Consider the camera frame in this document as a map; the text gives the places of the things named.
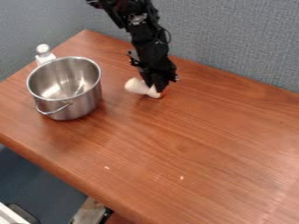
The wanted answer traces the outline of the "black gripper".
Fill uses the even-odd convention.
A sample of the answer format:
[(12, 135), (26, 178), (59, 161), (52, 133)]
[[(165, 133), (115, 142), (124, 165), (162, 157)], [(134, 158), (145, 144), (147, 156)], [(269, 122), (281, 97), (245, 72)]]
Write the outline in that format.
[(165, 34), (134, 35), (134, 50), (128, 51), (131, 65), (139, 69), (145, 84), (162, 93), (170, 82), (177, 82), (177, 65), (169, 57), (170, 46)]

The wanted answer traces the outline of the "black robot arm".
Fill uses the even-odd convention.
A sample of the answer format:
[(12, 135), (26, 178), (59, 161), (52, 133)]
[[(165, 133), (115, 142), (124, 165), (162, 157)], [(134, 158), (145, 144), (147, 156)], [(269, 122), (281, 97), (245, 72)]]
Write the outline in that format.
[(130, 63), (142, 78), (126, 82), (126, 90), (162, 98), (170, 82), (179, 80), (169, 52), (171, 33), (159, 25), (159, 12), (151, 0), (86, 0), (102, 9), (120, 29), (131, 35), (134, 48), (127, 51)]

